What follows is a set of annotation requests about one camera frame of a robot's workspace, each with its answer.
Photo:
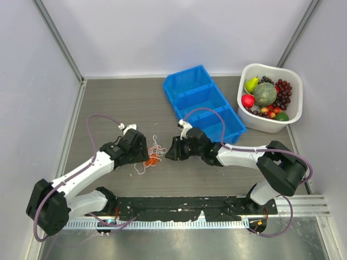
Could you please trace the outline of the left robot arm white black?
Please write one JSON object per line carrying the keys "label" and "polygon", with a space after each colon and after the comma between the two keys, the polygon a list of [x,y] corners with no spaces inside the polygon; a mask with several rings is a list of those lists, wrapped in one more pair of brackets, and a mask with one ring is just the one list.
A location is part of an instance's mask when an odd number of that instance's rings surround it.
{"label": "left robot arm white black", "polygon": [[47,236],[53,236],[74,218],[90,213],[110,216],[118,203],[113,192],[105,187],[85,195],[80,192],[119,167],[148,159],[146,137],[130,128],[115,142],[102,145],[89,160],[69,173],[52,181],[39,180],[26,208],[26,214],[34,221],[34,231],[41,228]]}

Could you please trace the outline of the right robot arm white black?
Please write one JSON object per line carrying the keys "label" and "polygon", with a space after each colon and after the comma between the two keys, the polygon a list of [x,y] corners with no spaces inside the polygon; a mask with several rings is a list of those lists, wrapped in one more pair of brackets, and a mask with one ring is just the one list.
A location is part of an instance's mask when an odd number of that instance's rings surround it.
{"label": "right robot arm white black", "polygon": [[211,141],[197,127],[175,136],[165,155],[173,161],[187,160],[192,156],[200,157],[210,166],[258,169],[265,179],[255,184],[245,198],[245,208],[252,214],[261,213],[264,206],[277,196],[293,196],[298,186],[306,181],[304,175],[312,173],[312,166],[304,158],[278,141],[259,147],[234,146]]}

